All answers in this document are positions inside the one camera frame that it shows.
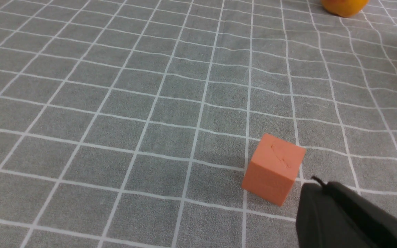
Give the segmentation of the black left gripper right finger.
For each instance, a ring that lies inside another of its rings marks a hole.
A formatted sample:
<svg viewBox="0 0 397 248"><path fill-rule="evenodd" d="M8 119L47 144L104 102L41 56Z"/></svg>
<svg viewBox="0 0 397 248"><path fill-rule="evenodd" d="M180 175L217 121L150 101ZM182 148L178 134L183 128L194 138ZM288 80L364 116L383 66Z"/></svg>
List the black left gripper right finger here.
<svg viewBox="0 0 397 248"><path fill-rule="evenodd" d="M397 218L338 182L328 182L324 191L374 247L397 248Z"/></svg>

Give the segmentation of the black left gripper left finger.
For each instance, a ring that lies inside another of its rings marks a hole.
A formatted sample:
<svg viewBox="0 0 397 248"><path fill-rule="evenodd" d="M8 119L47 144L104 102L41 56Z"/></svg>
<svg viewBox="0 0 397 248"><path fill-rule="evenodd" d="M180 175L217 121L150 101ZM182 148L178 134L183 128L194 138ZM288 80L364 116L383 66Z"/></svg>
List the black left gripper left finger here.
<svg viewBox="0 0 397 248"><path fill-rule="evenodd" d="M369 201L338 182L302 187L296 218L301 248L383 248L384 226L373 216Z"/></svg>

